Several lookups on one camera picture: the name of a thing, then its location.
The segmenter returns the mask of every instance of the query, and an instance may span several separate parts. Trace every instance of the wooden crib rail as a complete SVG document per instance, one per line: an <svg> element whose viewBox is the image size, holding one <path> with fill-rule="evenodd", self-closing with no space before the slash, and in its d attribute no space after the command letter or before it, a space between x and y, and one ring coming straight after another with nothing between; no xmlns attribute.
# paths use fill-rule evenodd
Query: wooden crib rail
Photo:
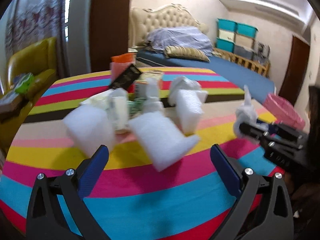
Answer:
<svg viewBox="0 0 320 240"><path fill-rule="evenodd" d="M263 66L263 65L259 64L258 62L254 62L252 60L246 59L244 57L241 57L239 55L233 54L231 52L228 52L228 51L225 51L222 49L214 48L213 51L216 53L220 53L221 58L223 58L225 60L237 63L240 66L243 66L245 68L248 68L252 71L257 72L261 76L268 77L270 62L268 62L268 64L266 66Z"/></svg>

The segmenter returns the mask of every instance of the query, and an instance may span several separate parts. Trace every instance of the curtain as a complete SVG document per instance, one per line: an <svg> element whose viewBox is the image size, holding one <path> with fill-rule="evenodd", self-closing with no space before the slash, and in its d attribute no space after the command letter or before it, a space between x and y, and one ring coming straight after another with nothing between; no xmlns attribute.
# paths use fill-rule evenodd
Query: curtain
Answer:
<svg viewBox="0 0 320 240"><path fill-rule="evenodd" d="M68 76L63 43L64 0L13 0L6 27L7 60L25 47L49 38L57 38L57 71Z"/></svg>

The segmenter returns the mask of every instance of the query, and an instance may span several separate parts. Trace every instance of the tufted headboard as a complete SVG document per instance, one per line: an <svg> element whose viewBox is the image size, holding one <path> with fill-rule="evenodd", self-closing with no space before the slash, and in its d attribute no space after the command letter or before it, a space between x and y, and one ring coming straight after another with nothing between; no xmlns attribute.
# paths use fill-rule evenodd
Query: tufted headboard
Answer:
<svg viewBox="0 0 320 240"><path fill-rule="evenodd" d="M132 7L129 21L129 48L143 46L148 33L161 27L195 26L204 34L209 31L186 8L173 3L154 10Z"/></svg>

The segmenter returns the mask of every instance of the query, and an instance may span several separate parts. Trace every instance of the colorful tablecloth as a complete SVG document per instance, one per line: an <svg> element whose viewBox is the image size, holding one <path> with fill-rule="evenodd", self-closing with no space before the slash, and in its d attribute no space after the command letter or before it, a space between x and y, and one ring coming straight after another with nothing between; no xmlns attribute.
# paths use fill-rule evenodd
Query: colorful tablecloth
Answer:
<svg viewBox="0 0 320 240"><path fill-rule="evenodd" d="M207 84L205 79L218 86L215 78L222 80L207 70L158 69L166 73L165 88L169 86L166 82L179 74L202 85ZM76 168L85 158L68 138L61 121L65 112L61 111L73 109L88 96L102 92L108 85L108 75L108 72L94 73L57 81L31 111L29 117L33 119L20 127L1 177L0 208L22 232L26 229L28 202L37 174L58 176L68 168ZM212 86L205 89L209 93L220 90ZM237 91L237 88L222 89ZM261 119L275 120L263 107L258 113ZM273 174L277 170L263 158L262 148L235 138L234 121L234 115L214 117L214 113L212 118L201 120L196 132L200 142L180 162L160 173L132 134L118 137L119 144L111 152L96 186L84 199L109 237L207 240L234 202L210 161L210 147L220 144L229 156L259 174ZM63 198L59 200L71 230L79 233Z"/></svg>

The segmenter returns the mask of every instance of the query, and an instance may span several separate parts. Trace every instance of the door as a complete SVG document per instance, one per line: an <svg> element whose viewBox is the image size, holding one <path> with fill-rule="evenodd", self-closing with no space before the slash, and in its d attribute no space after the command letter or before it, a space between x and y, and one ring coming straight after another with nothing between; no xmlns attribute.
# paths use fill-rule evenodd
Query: door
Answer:
<svg viewBox="0 0 320 240"><path fill-rule="evenodd" d="M130 0L91 0L91 71L109 70L112 56L128 52Z"/></svg>
<svg viewBox="0 0 320 240"><path fill-rule="evenodd" d="M310 46L293 36L291 55L287 72L279 96L287 99L293 106L297 101L309 60Z"/></svg>

